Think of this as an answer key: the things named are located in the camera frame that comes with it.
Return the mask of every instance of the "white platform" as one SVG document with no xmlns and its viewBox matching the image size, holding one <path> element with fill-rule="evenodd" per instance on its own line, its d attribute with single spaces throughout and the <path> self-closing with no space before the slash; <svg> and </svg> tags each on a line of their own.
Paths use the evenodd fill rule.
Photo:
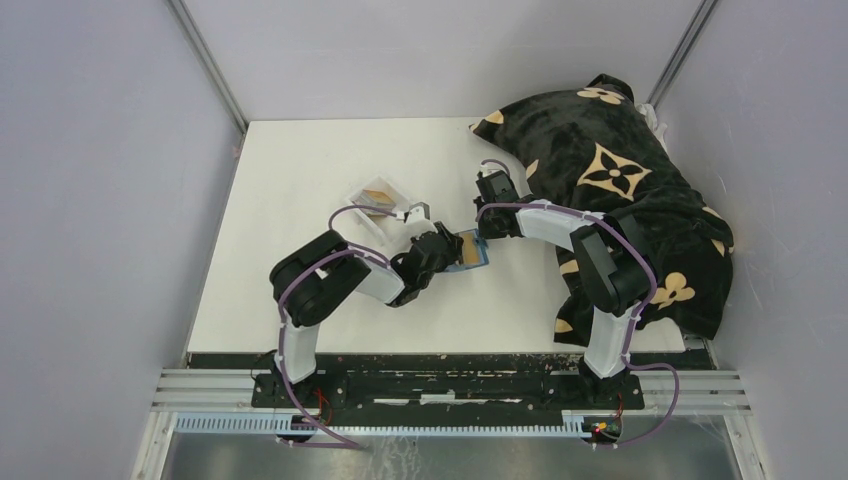
<svg viewBox="0 0 848 480">
<path fill-rule="evenodd" d="M 478 164 L 504 160 L 529 193 L 520 164 L 471 135 L 476 118 L 253 122 L 230 194 L 189 352 L 276 348 L 279 316 L 271 268 L 327 229 L 342 197 L 388 176 L 433 220 L 452 231 L 474 227 Z M 354 216 L 336 228 L 376 245 Z M 391 256 L 397 252 L 385 251 Z M 418 300 L 394 309 L 353 295 L 321 327 L 320 352 L 550 353 L 555 316 L 568 290 L 554 247 L 540 241 L 490 242 L 491 264 L 437 275 Z M 656 322 L 634 337 L 635 351 L 682 351 L 679 329 Z"/>
</svg>

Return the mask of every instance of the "red wire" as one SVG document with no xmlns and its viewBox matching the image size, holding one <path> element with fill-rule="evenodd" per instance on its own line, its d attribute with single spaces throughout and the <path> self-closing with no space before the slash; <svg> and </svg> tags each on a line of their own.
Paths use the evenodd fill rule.
<svg viewBox="0 0 848 480">
<path fill-rule="evenodd" d="M 329 426 L 330 422 L 333 421 L 333 406 L 330 404 L 330 401 L 327 400 L 327 397 L 324 396 L 324 392 L 322 392 L 320 388 L 316 389 L 316 393 L 318 394 L 318 408 L 320 409 L 318 412 L 318 417 L 320 418 L 321 415 L 323 415 L 324 413 L 324 409 L 323 407 L 321 407 L 321 405 L 326 403 L 327 408 L 330 409 L 330 414 L 327 417 L 327 420 L 324 422 L 324 425 Z"/>
</svg>

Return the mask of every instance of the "black pillow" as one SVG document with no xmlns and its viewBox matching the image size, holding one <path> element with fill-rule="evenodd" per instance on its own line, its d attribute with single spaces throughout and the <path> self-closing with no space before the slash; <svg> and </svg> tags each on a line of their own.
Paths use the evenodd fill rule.
<svg viewBox="0 0 848 480">
<path fill-rule="evenodd" d="M 471 129 L 524 165 L 536 197 L 633 214 L 661 269 L 660 288 L 640 327 L 669 317 L 683 331 L 715 337 L 733 277 L 733 234 L 669 161 L 626 83 L 600 75 L 586 88 L 507 105 Z M 554 340 L 587 345 L 592 305 L 577 262 L 561 248 L 557 260 L 571 295 L 557 315 Z"/>
</svg>

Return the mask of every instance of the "gray wall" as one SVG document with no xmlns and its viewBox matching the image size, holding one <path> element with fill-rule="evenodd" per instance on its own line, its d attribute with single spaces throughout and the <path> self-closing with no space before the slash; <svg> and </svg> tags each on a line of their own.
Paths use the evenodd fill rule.
<svg viewBox="0 0 848 480">
<path fill-rule="evenodd" d="M 605 72 L 644 100 L 699 0 L 186 0 L 253 120 L 486 115 Z"/>
<path fill-rule="evenodd" d="M 0 1 L 0 477 L 129 475 L 237 141 L 164 2 Z"/>
<path fill-rule="evenodd" d="M 686 177 L 730 222 L 716 345 L 778 478 L 845 478 L 848 3 L 721 2 L 660 106 Z"/>
</svg>

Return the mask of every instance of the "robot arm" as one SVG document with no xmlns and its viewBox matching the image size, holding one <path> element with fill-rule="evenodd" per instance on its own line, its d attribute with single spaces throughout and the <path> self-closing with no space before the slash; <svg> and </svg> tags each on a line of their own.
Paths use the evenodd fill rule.
<svg viewBox="0 0 848 480">
<path fill-rule="evenodd" d="M 322 321 L 353 292 L 399 307 L 418 298 L 436 273 L 455 265 L 463 240 L 441 222 L 431 223 L 427 206 L 419 204 L 403 214 L 404 223 L 418 235 L 408 252 L 392 258 L 389 265 L 364 255 L 346 255 L 323 265 L 292 287 L 281 307 L 290 321 L 281 338 L 286 373 L 297 383 L 315 371 L 315 348 Z M 274 300 L 302 274 L 333 254 L 348 250 L 349 244 L 335 230 L 328 230 L 289 255 L 270 275 Z"/>
<path fill-rule="evenodd" d="M 556 207 L 547 200 L 519 200 L 512 180 L 502 171 L 479 174 L 477 187 L 480 196 L 474 202 L 478 211 L 491 203 L 523 205 L 483 211 L 479 230 L 484 238 L 537 238 L 574 253 L 584 291 L 595 306 L 591 339 L 580 372 L 590 396 L 603 396 L 614 390 L 627 374 L 622 354 L 628 345 L 634 303 L 647 294 L 650 282 L 630 254 L 613 253 L 609 246 L 617 242 L 587 218 L 603 217 L 656 272 L 653 253 L 633 216 L 587 212 L 578 217 L 555 211 Z"/>
</svg>

